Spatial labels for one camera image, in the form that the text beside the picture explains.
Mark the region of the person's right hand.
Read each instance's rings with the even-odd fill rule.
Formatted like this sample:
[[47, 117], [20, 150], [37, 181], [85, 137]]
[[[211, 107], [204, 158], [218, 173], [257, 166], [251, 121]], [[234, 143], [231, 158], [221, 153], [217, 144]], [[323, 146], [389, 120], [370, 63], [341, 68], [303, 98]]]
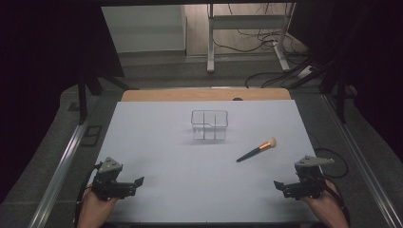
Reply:
[[309, 206], [321, 222], [330, 219], [345, 219], [336, 199], [328, 192], [324, 192], [317, 199], [305, 197], [301, 200]]

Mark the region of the clear plastic organizer box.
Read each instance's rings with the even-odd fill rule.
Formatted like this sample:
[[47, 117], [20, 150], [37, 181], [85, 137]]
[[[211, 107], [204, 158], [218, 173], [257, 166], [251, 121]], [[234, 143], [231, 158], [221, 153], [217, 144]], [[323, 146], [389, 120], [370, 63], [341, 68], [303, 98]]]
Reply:
[[226, 110], [193, 110], [191, 124], [194, 140], [223, 141], [226, 139], [228, 112]]

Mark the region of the wooden table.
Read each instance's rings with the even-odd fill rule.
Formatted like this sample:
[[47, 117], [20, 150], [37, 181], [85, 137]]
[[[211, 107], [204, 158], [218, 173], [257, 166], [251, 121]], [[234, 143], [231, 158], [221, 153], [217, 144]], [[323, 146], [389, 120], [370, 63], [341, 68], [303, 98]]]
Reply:
[[122, 102], [198, 102], [291, 100], [285, 88], [181, 88], [124, 92]]

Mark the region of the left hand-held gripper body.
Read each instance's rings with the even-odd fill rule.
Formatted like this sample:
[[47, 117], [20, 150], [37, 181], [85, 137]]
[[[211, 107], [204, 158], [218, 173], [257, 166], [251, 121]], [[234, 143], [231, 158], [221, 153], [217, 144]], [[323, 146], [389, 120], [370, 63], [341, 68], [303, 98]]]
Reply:
[[110, 198], [122, 198], [124, 189], [135, 189], [134, 182], [117, 182], [119, 174], [122, 172], [123, 166], [110, 157], [107, 157], [92, 182], [92, 191], [100, 200], [108, 200]]

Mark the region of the white power strip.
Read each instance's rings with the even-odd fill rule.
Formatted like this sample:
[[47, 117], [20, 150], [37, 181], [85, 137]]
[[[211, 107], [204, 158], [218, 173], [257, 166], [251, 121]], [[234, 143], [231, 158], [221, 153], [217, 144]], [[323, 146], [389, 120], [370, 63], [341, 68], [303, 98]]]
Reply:
[[315, 68], [313, 66], [307, 66], [297, 76], [299, 77], [299, 79], [302, 79], [302, 78], [308, 76], [313, 71], [315, 71]]

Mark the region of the white desk frame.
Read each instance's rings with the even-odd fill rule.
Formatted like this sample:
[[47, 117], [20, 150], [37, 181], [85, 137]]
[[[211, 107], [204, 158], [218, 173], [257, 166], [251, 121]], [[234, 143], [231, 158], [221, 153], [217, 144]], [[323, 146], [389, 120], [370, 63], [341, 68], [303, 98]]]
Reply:
[[207, 72], [215, 70], [215, 51], [213, 34], [215, 30], [223, 29], [279, 29], [279, 38], [272, 43], [281, 69], [284, 72], [291, 68], [285, 58], [283, 42], [294, 10], [294, 3], [285, 8], [283, 15], [214, 15], [214, 5], [208, 4], [208, 50]]

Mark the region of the white cabinet panel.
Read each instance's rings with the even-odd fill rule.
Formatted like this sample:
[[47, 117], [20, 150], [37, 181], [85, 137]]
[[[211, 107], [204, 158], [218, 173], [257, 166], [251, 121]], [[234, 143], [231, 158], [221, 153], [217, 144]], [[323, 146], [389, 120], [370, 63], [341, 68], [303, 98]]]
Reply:
[[102, 7], [119, 53], [185, 50], [182, 5]]

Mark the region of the metal floor rail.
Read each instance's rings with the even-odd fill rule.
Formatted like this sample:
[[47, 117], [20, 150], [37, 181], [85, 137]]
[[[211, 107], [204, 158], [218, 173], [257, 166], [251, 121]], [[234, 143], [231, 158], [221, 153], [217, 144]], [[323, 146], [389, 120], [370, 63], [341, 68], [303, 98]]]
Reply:
[[390, 228], [403, 228], [403, 221], [400, 219], [396, 210], [387, 195], [384, 188], [381, 186], [378, 178], [374, 175], [374, 171], [364, 158], [364, 155], [353, 137], [347, 124], [343, 123], [336, 114], [336, 104], [332, 100], [331, 95], [322, 95], [321, 99], [327, 105], [331, 115], [336, 123], [339, 132], [342, 135], [344, 142], [347, 144], [355, 165], [357, 166], [361, 176], [366, 182], [369, 191], [371, 192], [375, 203], [377, 204], [383, 218], [386, 220]]
[[51, 177], [45, 194], [41, 198], [28, 228], [45, 228], [48, 217], [66, 180], [67, 172], [73, 162], [81, 139], [84, 137], [87, 126], [88, 121], [84, 121], [75, 127], [64, 154]]

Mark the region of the black metal stand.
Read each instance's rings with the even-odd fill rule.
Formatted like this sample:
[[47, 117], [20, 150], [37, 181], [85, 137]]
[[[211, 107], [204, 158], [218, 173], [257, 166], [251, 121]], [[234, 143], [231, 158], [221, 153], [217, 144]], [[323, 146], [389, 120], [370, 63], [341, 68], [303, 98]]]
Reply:
[[319, 76], [323, 77], [318, 87], [321, 94], [330, 94], [331, 91], [336, 88], [336, 115], [341, 122], [345, 124], [345, 100], [348, 95], [346, 93], [346, 76], [343, 73], [342, 60], [340, 57], [335, 57], [333, 60], [323, 66], [320, 66], [318, 69], [309, 73], [304, 78], [298, 79], [297, 81], [287, 85], [286, 88], [298, 88]]
[[89, 92], [95, 96], [101, 95], [104, 90], [99, 81], [100, 78], [107, 80], [108, 82], [114, 84], [123, 91], [138, 90], [137, 87], [128, 85], [118, 80], [116, 77], [106, 75], [105, 73], [99, 70], [79, 72], [78, 73], [78, 92], [79, 92], [79, 111], [80, 111], [79, 125], [82, 125], [86, 121], [88, 116], [86, 90], [89, 89]]

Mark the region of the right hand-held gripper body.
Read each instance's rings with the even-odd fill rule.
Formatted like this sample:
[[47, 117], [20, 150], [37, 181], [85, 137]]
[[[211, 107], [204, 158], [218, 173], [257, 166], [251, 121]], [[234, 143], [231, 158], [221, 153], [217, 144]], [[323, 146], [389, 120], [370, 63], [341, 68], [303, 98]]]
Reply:
[[299, 198], [318, 198], [324, 191], [325, 177], [321, 171], [322, 165], [333, 164], [333, 159], [305, 156], [295, 163], [298, 176], [297, 183], [284, 185], [283, 191], [294, 191]]

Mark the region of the black-handled makeup brush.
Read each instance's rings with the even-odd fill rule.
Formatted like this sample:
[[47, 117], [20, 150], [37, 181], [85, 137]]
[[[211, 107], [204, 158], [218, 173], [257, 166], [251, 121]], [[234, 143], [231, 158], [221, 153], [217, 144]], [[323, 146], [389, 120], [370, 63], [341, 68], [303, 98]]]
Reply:
[[269, 148], [275, 147], [277, 145], [277, 139], [272, 137], [267, 142], [264, 142], [262, 145], [258, 146], [257, 148], [251, 150], [247, 154], [243, 155], [242, 157], [237, 159], [237, 162], [243, 162], [249, 158], [256, 156], [258, 153], [263, 152]]

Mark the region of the person's left hand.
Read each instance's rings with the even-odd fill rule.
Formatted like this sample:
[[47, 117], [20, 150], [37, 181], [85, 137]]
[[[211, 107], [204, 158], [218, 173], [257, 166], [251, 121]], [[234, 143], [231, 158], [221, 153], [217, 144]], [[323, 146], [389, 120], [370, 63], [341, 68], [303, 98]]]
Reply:
[[92, 192], [91, 188], [87, 188], [83, 196], [83, 205], [80, 212], [79, 221], [93, 220], [106, 223], [118, 200], [118, 198], [101, 200], [95, 193]]

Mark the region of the dark curtain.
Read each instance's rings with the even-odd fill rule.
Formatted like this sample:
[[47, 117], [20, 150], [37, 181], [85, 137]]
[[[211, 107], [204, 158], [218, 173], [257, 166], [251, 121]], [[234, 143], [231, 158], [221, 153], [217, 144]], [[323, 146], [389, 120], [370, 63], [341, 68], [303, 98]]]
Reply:
[[90, 0], [0, 0], [0, 203], [33, 157], [61, 94], [83, 77], [124, 75]]
[[403, 0], [303, 0], [288, 32], [325, 67], [320, 90], [353, 86], [355, 106], [403, 161]]

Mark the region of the black floor plate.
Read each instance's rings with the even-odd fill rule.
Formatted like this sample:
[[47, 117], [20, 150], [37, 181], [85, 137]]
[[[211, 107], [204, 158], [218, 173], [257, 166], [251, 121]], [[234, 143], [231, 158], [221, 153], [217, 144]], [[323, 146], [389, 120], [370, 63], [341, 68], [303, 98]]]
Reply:
[[82, 147], [94, 147], [100, 139], [102, 133], [101, 125], [91, 125], [86, 129], [85, 135], [81, 140]]

